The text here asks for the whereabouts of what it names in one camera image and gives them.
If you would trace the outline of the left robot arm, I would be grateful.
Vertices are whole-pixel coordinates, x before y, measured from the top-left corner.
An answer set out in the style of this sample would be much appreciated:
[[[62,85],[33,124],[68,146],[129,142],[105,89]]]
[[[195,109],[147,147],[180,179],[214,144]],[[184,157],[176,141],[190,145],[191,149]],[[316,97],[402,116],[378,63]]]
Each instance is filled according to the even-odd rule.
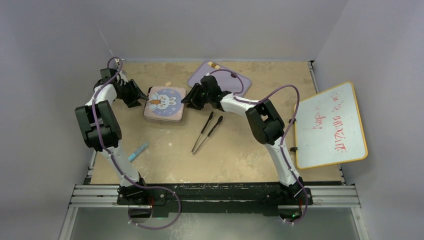
[[[94,94],[83,106],[75,109],[76,119],[85,144],[102,154],[114,167],[119,179],[118,205],[146,205],[151,194],[145,180],[130,163],[121,147],[122,131],[113,112],[112,103],[122,100],[128,108],[141,105],[148,97],[133,79],[124,81],[118,70],[103,68],[101,79],[95,84]]]

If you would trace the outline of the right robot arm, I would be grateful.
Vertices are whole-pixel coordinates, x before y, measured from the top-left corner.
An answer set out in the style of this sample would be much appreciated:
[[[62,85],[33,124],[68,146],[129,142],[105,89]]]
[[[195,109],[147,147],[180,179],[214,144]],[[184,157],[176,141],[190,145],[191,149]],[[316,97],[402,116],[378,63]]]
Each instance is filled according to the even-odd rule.
[[[246,117],[254,138],[265,146],[272,159],[282,200],[292,204],[300,198],[304,207],[308,207],[307,189],[294,167],[285,141],[293,124],[285,126],[269,96],[262,100],[238,98],[235,93],[222,90],[214,76],[206,75],[191,88],[181,103],[195,110],[202,110],[205,104],[210,104],[216,110]]]

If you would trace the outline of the silver metal box lid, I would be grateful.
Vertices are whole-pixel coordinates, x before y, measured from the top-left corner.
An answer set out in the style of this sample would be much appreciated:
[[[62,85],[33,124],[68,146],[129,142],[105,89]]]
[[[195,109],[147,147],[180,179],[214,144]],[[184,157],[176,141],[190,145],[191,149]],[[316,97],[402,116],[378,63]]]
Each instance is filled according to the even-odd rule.
[[[152,86],[148,91],[143,116],[178,116],[183,115],[184,104],[181,100],[187,91],[181,87]]]

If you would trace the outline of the black metal tongs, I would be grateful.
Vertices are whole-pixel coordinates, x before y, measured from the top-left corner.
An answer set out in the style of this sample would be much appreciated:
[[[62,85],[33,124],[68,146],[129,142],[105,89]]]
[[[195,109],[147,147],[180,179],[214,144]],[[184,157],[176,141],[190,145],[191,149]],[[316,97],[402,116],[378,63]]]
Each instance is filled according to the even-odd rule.
[[[209,125],[209,123],[211,122],[211,120],[214,117],[214,112],[212,111],[205,124],[203,125],[192,149],[191,149],[191,154],[194,155],[196,154],[200,148],[204,145],[204,143],[209,139],[209,137],[212,135],[212,133],[215,131],[215,129],[220,125],[220,123],[223,121],[224,117],[223,116],[219,116],[217,121],[215,122],[215,124],[211,127],[211,129],[206,133],[207,127]]]

